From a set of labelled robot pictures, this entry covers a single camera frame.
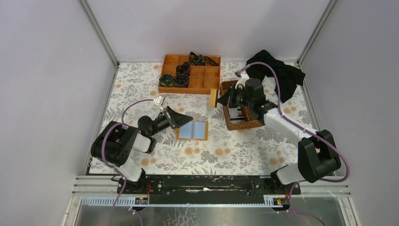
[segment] wicker basket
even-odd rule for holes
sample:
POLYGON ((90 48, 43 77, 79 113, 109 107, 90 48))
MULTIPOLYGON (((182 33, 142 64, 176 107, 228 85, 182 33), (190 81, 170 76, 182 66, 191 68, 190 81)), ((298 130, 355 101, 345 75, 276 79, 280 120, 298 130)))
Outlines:
MULTIPOLYGON (((229 89, 230 85, 236 84, 237 81, 238 80, 222 82, 220 84, 220 96, 224 95, 229 89)), ((263 126, 263 124, 260 121, 255 120, 251 116, 251 112, 247 107, 241 107, 241 109, 242 109, 242 114, 245 117, 245 121, 233 123, 230 122, 230 115, 228 108, 226 106, 223 106, 224 118, 226 119, 226 125, 228 130, 250 129, 250 128, 263 126)))

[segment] robotic arm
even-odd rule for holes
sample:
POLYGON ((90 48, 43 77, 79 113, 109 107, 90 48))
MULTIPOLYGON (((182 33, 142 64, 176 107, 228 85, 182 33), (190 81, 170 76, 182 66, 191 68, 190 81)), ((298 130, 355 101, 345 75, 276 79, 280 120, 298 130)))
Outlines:
MULTIPOLYGON (((239 105, 248 107, 254 119, 276 130, 298 148, 298 163, 271 173, 278 186, 303 180, 313 183, 341 167, 336 152, 312 135, 301 131, 294 125, 301 124, 294 119, 285 116, 294 123, 284 119, 277 105, 266 100, 261 82, 258 79, 250 79, 245 72, 237 84, 231 85, 217 102, 231 108, 239 105)), ((317 134, 335 147, 333 136, 329 131, 316 131, 311 128, 306 130, 317 134)))

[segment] gray floor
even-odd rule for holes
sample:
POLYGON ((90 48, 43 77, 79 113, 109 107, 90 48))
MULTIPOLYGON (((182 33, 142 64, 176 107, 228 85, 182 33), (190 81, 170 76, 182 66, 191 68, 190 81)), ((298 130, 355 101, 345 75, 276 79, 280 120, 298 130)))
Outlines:
MULTIPOLYGON (((344 226, 345 222, 339 203, 334 198, 294 198, 296 210, 308 211, 328 226, 344 226)), ((108 226, 111 207, 82 206, 77 226, 108 226)), ((302 225, 293 213, 277 214, 270 208, 174 208, 147 207, 140 211, 145 226, 293 226, 302 225)), ((301 215, 309 225, 320 222, 301 215)), ((127 207, 116 207, 112 216, 113 226, 139 226, 137 215, 127 207)))

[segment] white wall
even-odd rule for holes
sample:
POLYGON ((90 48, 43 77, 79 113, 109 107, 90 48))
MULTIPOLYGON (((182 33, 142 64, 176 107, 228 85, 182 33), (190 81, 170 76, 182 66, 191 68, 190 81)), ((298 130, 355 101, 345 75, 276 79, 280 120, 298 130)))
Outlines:
POLYGON ((113 66, 76 0, 0 2, 0 225, 59 225, 113 66))
POLYGON ((302 53, 328 0, 89 0, 120 61, 165 54, 245 59, 302 53))
POLYGON ((303 68, 323 128, 350 166, 363 226, 399 221, 399 1, 342 0, 303 68))

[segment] tabletop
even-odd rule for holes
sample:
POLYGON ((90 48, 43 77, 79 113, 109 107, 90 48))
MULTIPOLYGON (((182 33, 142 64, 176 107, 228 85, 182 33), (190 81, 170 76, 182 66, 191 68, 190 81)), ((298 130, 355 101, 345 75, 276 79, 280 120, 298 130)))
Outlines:
MULTIPOLYGON (((245 62, 222 62, 221 81, 237 80, 234 74, 245 62)), ((122 111, 131 103, 156 98, 162 63, 121 63, 102 129, 110 121, 120 121, 122 111)), ((277 102, 273 78, 262 82, 266 98, 277 102)), ((229 131, 222 106, 209 106, 209 95, 163 94, 164 106, 190 115, 194 121, 207 121, 207 141, 177 140, 176 132, 168 128, 153 137, 157 140, 151 154, 136 152, 134 161, 147 174, 205 175, 269 175, 280 167, 297 162, 297 148, 278 132, 266 126, 229 131)), ((282 104, 284 114, 311 127, 300 86, 293 97, 282 104)), ((124 121, 137 127, 137 120, 147 115, 154 119, 160 110, 153 102, 142 102, 128 110, 124 121)), ((89 163, 90 174, 114 174, 97 159, 89 163)))

